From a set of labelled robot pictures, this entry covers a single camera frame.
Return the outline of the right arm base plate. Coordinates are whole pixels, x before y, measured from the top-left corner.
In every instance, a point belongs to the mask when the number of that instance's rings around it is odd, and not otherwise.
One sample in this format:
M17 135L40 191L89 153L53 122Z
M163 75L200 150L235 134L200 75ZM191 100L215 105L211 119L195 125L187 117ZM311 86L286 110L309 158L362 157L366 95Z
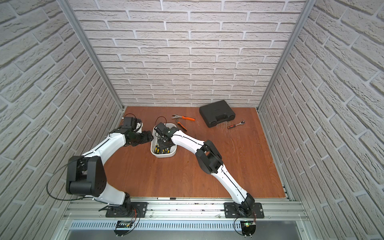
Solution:
M247 203L239 205L236 203L224 203L224 213L227 219L236 218L254 218L263 219L265 217L261 203L253 203L249 206Z

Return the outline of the white plastic storage box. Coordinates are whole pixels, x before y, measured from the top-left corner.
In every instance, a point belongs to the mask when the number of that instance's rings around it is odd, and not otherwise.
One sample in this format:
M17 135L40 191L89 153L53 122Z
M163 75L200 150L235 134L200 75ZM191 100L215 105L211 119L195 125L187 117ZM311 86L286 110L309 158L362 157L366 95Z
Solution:
M156 158L170 158L176 154L177 146L166 135L157 132L156 127L153 128L154 139L151 142L151 153Z

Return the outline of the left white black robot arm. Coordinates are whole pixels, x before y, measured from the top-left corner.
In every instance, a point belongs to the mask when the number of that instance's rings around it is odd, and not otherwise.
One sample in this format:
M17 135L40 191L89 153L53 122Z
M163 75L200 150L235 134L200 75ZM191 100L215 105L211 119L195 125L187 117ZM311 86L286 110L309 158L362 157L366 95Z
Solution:
M79 197L92 197L112 206L128 202L128 194L108 184L104 165L120 148L150 143L154 137L142 130L142 120L124 117L118 128L90 151L73 156L68 161L66 192Z

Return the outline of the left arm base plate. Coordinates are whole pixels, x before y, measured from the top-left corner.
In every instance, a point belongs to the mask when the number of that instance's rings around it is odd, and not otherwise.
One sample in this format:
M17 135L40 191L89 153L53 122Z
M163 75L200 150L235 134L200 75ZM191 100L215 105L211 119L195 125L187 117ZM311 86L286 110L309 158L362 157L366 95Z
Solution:
M130 202L127 205L107 206L106 218L144 218L148 202Z

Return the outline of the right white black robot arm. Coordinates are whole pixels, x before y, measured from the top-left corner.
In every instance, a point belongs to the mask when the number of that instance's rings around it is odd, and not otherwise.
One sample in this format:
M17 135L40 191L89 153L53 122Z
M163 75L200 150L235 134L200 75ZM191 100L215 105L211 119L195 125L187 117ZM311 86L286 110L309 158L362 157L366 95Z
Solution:
M154 130L158 134L160 149L180 146L193 153L203 172L214 176L230 194L237 213L242 217L252 215L255 199L229 173L212 141L194 139L176 127L168 128L164 123L156 125Z

